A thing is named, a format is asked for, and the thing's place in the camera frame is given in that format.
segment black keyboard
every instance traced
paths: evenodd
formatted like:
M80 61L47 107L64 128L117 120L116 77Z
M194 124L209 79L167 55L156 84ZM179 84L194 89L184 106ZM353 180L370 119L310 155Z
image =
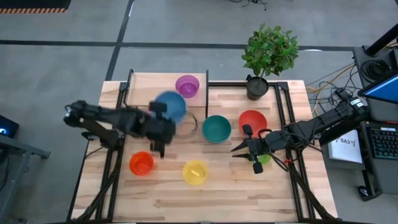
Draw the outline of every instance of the black keyboard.
M374 157L398 159L398 132L371 129Z

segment red bowl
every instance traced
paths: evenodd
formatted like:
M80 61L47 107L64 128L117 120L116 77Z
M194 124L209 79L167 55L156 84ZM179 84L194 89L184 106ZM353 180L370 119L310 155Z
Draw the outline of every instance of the red bowl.
M253 137L258 138L259 131L267 128L267 120L262 113L256 110L247 110L239 116L239 129L243 133L243 125L248 124L253 130Z
M147 175L154 167L154 159L148 152L138 152L131 157L129 166L133 174Z

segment orange cup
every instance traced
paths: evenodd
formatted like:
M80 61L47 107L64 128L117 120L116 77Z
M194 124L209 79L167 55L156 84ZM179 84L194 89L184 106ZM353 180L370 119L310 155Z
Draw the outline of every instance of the orange cup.
M131 157L129 166L133 174L147 175L154 167L154 159L148 152L138 152Z

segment blue bowl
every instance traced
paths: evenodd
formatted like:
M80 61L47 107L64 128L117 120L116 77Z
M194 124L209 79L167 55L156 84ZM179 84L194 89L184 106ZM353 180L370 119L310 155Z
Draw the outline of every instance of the blue bowl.
M187 114L187 103L182 95L174 91L165 91L155 99L167 105L167 111L163 114L165 118L171 118L176 124L181 123Z

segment green leaves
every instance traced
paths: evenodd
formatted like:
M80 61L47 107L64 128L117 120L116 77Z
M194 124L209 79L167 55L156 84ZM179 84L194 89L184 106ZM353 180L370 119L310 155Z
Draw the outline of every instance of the green leaves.
M250 59L250 57L249 57L248 55L242 55L241 57L242 57L243 60L248 60L248 59Z
M290 38L292 31L283 32L280 26L273 29L261 24L259 30L253 32L248 46L241 56L246 61L243 67L250 68L258 75L279 75L280 72L293 68L298 57L297 37Z
M261 24L261 26L260 26L260 29L259 29L259 31L261 32L263 29L264 29L264 27L266 26L266 23L265 22L263 22L262 24Z

